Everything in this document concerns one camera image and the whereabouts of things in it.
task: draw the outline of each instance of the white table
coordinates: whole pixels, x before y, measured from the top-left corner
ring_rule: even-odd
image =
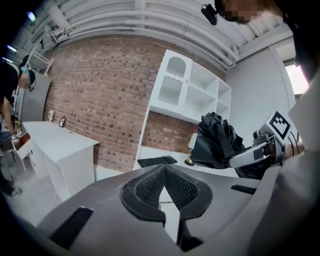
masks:
[[[158,157],[164,157],[164,156],[171,156],[175,160],[177,160],[176,165],[186,167],[189,169],[197,170],[200,172],[208,173],[208,174],[215,174],[215,175],[221,175],[221,176],[228,176],[228,177],[238,177],[236,170],[234,168],[227,168],[227,169],[211,169],[207,167],[202,167],[198,165],[189,166],[185,164],[185,160],[189,158],[190,154],[186,153],[179,153],[179,152],[173,152],[168,150],[162,150],[162,149],[156,149],[146,146],[141,146],[138,154],[137,159],[147,159],[147,158],[158,158]],[[140,169],[140,165],[138,164],[137,160],[135,160],[133,169]],[[172,202],[171,197],[169,196],[167,190],[164,188],[161,195],[160,195],[160,203],[164,202]]]
[[[30,160],[37,176],[50,175],[62,201],[95,182],[94,145],[99,141],[57,123],[23,122],[30,135]]]

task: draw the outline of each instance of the white cabinet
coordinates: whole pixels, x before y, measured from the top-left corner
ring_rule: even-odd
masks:
[[[180,113],[184,106],[192,59],[167,50],[158,71],[150,104],[164,112]]]
[[[30,135],[32,168],[38,177],[49,174],[62,201],[95,182],[94,145],[99,141],[51,122],[23,122]]]
[[[156,77],[150,110],[197,124],[207,113],[229,119],[231,88],[215,74],[167,50]]]

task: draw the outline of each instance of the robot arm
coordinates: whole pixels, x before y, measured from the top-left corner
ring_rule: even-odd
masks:
[[[233,156],[229,164],[233,168],[257,164],[265,159],[278,166],[285,159],[285,139],[291,125],[279,113],[272,113],[263,126],[253,133],[253,146]]]

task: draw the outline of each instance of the black mesh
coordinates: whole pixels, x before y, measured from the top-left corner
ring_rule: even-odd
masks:
[[[164,175],[164,186],[178,210],[191,203],[197,197],[198,189],[195,185],[166,168],[164,169]]]
[[[158,208],[159,197],[164,188],[164,172],[162,169],[141,181],[135,189],[135,193],[145,203]]]

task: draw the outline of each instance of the red brick wall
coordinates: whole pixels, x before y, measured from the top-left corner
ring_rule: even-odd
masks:
[[[205,60],[161,40],[118,35],[81,39],[46,55],[54,62],[49,70],[52,84],[43,119],[48,120],[49,110],[55,110],[54,122],[66,117],[66,128],[100,141],[94,148],[96,164],[131,171],[153,84],[166,49],[188,56],[225,78]],[[185,144],[184,141],[178,151],[183,151]]]
[[[142,146],[188,154],[193,133],[198,133],[197,124],[150,111]]]

